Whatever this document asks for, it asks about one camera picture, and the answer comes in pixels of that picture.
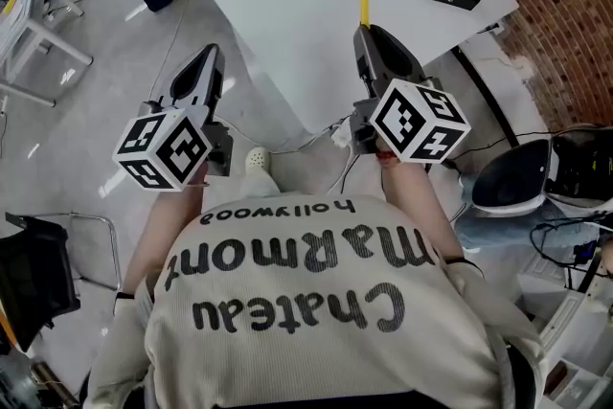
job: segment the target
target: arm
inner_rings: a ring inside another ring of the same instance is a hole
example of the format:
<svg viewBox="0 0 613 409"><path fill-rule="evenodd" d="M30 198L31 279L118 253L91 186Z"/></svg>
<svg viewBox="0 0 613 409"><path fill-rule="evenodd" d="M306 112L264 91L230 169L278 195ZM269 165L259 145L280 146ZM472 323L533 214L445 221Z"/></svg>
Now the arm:
<svg viewBox="0 0 613 409"><path fill-rule="evenodd" d="M192 183L203 183L206 171L204 164ZM125 272L124 293L133 295L148 272L164 267L176 238L202 212L202 191L202 187L187 187L181 193L158 195Z"/></svg>
<svg viewBox="0 0 613 409"><path fill-rule="evenodd" d="M464 256L422 164L379 161L387 202L401 209L449 261Z"/></svg>

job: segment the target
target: black mesh chair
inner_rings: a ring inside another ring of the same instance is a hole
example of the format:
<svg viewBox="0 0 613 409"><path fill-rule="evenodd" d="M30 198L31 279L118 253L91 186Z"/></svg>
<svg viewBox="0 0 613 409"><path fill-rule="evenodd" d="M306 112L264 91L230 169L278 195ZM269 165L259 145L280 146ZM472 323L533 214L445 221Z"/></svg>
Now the black mesh chair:
<svg viewBox="0 0 613 409"><path fill-rule="evenodd" d="M119 290L121 272L113 224L101 216L59 215L107 223L117 284L103 284L82 275L79 280L111 291ZM78 310L80 301L66 249L66 230L57 223L35 216L6 213L6 220L22 230L0 239L0 301L19 347L26 351L44 326L52 328L55 317Z"/></svg>

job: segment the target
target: yellow stick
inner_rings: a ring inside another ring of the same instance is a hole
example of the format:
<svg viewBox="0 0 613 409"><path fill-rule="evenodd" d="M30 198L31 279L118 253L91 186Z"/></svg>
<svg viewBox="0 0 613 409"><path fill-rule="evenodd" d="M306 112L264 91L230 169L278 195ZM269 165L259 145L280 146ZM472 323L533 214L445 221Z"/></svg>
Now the yellow stick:
<svg viewBox="0 0 613 409"><path fill-rule="evenodd" d="M368 0L360 0L360 24L371 28L371 21L369 20L368 12Z"/></svg>

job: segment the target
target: white table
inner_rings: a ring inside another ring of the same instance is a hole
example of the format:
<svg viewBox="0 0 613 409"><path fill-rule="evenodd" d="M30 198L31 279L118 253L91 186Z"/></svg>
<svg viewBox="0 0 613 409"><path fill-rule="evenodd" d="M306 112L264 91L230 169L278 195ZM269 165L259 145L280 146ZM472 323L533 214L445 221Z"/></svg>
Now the white table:
<svg viewBox="0 0 613 409"><path fill-rule="evenodd" d="M79 16L83 15L83 11L79 6L71 0L60 1L69 7L71 12ZM33 36L22 43L23 46L16 53L17 42L28 30L33 32ZM40 43L45 40L86 65L90 65L94 60L91 56L86 55L70 43L67 43L46 27L42 19L35 19L34 0L15 0L10 12L0 14L0 66L4 65L5 78L0 80L0 88L17 96L53 107L56 105L55 101L43 98L22 87L12 85L19 71L24 67L34 51L40 48Z"/></svg>
<svg viewBox="0 0 613 409"><path fill-rule="evenodd" d="M259 65L309 132L347 116L353 102L367 97L352 44L359 0L215 1L238 35L248 68ZM473 11L431 0L370 0L370 6L371 22L422 65L518 7L515 0L482 0Z"/></svg>

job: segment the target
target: white sweatshirt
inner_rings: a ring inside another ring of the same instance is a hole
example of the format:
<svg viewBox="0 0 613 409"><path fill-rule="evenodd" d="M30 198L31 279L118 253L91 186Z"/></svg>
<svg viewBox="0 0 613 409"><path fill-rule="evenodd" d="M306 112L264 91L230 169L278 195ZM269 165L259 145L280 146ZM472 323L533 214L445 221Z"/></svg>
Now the white sweatshirt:
<svg viewBox="0 0 613 409"><path fill-rule="evenodd" d="M411 392L449 408L513 407L505 343L542 393L528 319L375 198L221 206L181 233L148 282L116 313L89 407L122 407L143 380L148 406L163 408Z"/></svg>

